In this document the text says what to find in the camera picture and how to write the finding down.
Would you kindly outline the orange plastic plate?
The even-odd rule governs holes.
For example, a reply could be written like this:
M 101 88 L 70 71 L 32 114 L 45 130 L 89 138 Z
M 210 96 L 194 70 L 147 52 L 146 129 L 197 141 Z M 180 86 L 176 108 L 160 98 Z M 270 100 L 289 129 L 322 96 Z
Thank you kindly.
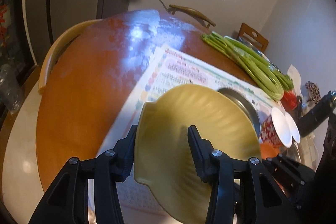
M 277 147 L 269 143 L 260 143 L 261 158 L 266 160 L 268 157 L 276 157 L 280 151 Z

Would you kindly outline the red paper noodle bowl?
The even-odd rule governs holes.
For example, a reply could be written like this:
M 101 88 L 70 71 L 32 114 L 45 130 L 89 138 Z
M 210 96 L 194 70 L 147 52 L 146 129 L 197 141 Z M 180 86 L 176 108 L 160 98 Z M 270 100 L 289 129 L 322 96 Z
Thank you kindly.
M 274 147 L 289 148 L 292 145 L 292 135 L 284 113 L 278 108 L 272 108 L 270 115 L 262 122 L 260 139 L 263 143 Z

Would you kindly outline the yellow shell-shaped plate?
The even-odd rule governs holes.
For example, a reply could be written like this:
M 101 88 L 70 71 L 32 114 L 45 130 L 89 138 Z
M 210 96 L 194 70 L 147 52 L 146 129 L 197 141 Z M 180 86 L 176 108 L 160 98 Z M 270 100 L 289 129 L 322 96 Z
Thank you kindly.
M 203 139 L 233 159 L 260 157 L 253 124 L 228 97 L 200 85 L 180 85 L 155 102 L 147 102 L 139 118 L 134 179 L 147 186 L 161 207 L 181 223 L 204 223 L 211 186 L 195 170 L 187 130 L 195 126 Z

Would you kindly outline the steel bowl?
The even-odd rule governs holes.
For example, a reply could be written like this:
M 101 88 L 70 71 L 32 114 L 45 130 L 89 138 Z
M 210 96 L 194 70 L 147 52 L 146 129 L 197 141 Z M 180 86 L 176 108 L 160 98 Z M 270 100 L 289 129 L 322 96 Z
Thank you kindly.
M 305 151 L 302 145 L 298 144 L 297 142 L 293 142 L 290 148 L 287 148 L 285 151 L 285 156 L 288 158 L 299 162 L 305 165 Z

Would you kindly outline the black thermos bottle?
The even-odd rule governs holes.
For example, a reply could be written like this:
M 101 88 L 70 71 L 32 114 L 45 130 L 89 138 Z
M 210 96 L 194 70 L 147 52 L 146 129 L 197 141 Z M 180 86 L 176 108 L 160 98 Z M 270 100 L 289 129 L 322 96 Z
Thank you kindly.
M 329 91 L 311 110 L 299 118 L 297 127 L 302 138 L 318 128 L 335 109 L 335 91 Z

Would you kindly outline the red packet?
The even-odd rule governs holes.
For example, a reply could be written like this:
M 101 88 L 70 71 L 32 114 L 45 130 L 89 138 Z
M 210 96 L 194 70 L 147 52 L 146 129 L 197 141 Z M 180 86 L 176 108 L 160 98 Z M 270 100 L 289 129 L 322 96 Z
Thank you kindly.
M 295 92 L 293 90 L 284 91 L 281 104 L 287 112 L 294 110 L 298 104 Z

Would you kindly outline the leopard print cloth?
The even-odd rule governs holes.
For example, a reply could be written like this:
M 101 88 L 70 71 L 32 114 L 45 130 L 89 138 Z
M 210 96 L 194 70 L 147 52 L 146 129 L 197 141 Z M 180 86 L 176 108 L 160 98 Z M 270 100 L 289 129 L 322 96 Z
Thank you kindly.
M 308 92 L 308 102 L 313 102 L 315 105 L 321 100 L 321 93 L 319 87 L 311 82 L 307 81 L 305 83 L 306 90 Z

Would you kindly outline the celery bunch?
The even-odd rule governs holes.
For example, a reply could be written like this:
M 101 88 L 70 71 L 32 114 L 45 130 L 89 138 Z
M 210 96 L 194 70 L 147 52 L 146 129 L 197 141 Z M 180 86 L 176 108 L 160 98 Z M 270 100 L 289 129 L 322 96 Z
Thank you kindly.
M 293 80 L 288 75 L 243 43 L 216 32 L 202 34 L 201 39 L 245 70 L 274 101 L 280 101 L 286 92 L 294 89 Z

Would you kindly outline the white tissue paper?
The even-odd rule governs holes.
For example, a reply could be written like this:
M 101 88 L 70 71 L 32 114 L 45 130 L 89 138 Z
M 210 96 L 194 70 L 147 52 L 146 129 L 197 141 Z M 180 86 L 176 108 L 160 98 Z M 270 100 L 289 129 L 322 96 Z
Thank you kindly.
M 301 75 L 297 68 L 292 64 L 289 66 L 287 75 L 291 78 L 294 85 L 294 92 L 297 96 L 301 94 Z

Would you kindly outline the steel dish behind celery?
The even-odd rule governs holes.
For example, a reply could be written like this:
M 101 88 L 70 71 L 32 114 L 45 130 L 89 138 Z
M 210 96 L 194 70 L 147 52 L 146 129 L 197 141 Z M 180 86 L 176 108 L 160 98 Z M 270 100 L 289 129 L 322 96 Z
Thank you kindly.
M 260 50 L 258 50 L 254 45 L 252 45 L 247 39 L 243 38 L 243 37 L 238 37 L 238 41 L 241 42 L 242 44 L 246 45 L 247 47 L 249 47 L 250 49 L 252 49 L 253 51 L 255 51 L 259 56 L 262 56 L 264 59 L 266 59 L 268 62 L 270 62 L 270 60 L 268 59 L 268 57 L 266 57 L 266 55 L 264 55 L 264 53 L 262 53 Z

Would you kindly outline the light wooden chair back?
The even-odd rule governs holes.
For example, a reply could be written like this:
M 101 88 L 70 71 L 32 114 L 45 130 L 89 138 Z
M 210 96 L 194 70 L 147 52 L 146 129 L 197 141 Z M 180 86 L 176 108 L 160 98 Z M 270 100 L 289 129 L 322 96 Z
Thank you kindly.
M 60 55 L 67 48 L 68 44 L 71 43 L 74 39 L 76 39 L 81 33 L 83 33 L 87 27 L 100 21 L 101 19 L 93 19 L 75 24 L 74 26 L 68 28 L 68 30 L 64 31 L 54 41 L 48 53 L 46 54 L 45 60 L 43 61 L 42 64 L 39 76 L 39 87 L 38 87 L 38 93 L 40 95 L 42 95 L 44 92 L 52 68 L 56 64 L 56 61 L 58 60 Z

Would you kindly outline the wooden chair slatted back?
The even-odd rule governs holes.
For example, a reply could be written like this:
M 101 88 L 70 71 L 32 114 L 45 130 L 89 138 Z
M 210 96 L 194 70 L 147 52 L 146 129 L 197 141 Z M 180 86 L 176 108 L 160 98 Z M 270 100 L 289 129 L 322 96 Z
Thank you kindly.
M 241 24 L 240 30 L 238 32 L 238 39 L 244 39 L 248 41 L 262 53 L 265 52 L 269 44 L 266 38 L 264 38 L 259 32 L 248 26 L 246 23 Z

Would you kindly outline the wooden chair curved back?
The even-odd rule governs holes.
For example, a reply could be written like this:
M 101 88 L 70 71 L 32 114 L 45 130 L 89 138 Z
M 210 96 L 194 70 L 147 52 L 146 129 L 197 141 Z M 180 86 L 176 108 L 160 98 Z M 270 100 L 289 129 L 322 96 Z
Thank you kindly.
M 206 28 L 210 28 L 210 26 L 213 26 L 213 27 L 216 26 L 216 23 L 214 21 L 209 19 L 207 16 L 205 16 L 200 11 L 190 8 L 190 7 L 179 6 L 179 5 L 169 5 L 169 12 L 172 15 L 174 15 L 176 12 L 183 12 L 198 21 L 202 20 L 203 22 L 207 23 L 205 25 Z

